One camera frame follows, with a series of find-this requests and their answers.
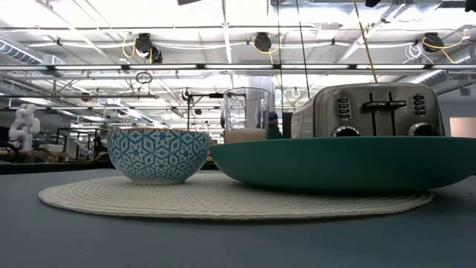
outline gray table surface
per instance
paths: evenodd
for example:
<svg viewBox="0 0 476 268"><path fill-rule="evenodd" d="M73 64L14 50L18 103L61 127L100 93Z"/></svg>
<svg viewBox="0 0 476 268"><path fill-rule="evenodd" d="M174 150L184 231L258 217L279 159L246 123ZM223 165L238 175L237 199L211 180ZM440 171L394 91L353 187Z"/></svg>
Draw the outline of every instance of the gray table surface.
<svg viewBox="0 0 476 268"><path fill-rule="evenodd" d="M121 218L38 199L50 186L117 174L0 176L0 267L476 267L475 177L435 190L423 207L346 220Z"/></svg>

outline blue patterned bowl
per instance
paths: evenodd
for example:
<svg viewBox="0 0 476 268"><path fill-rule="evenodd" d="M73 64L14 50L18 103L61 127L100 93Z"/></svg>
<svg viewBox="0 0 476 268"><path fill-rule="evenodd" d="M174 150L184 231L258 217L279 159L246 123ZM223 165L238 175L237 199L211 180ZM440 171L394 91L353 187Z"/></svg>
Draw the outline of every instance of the blue patterned bowl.
<svg viewBox="0 0 476 268"><path fill-rule="evenodd" d="M210 136L185 130L134 128L110 130L109 158L136 184L183 183L197 172L208 155Z"/></svg>

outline woven placemat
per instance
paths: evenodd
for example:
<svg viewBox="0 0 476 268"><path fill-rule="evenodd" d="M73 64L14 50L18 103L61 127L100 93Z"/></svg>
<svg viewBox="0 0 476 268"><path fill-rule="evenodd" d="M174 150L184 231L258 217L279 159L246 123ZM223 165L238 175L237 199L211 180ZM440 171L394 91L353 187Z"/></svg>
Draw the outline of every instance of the woven placemat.
<svg viewBox="0 0 476 268"><path fill-rule="evenodd" d="M296 194L248 187L222 173L198 173L183 185L135 185L124 176L47 188L59 208L130 217L217 220L306 219L389 214L431 201L429 192L387 196Z"/></svg>

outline stainless steel toaster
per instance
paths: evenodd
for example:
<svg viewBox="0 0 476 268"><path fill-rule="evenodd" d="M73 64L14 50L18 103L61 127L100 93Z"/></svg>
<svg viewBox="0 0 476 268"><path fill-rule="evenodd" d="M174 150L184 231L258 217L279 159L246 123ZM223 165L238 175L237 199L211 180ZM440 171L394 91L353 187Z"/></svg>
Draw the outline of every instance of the stainless steel toaster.
<svg viewBox="0 0 476 268"><path fill-rule="evenodd" d="M413 83L331 86L292 114L292 138L359 135L444 135L437 96Z"/></svg>

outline bowl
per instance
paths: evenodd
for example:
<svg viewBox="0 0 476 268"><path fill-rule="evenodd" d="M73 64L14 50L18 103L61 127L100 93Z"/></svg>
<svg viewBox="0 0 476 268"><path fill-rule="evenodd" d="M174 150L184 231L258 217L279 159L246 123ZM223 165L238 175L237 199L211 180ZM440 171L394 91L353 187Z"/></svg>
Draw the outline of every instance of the bowl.
<svg viewBox="0 0 476 268"><path fill-rule="evenodd" d="M141 185L183 183L205 163L210 143L206 133L151 128L110 130L107 139L114 167Z"/></svg>
<svg viewBox="0 0 476 268"><path fill-rule="evenodd" d="M476 172L476 138L292 138L216 145L210 151L233 179L308 191L426 191Z"/></svg>

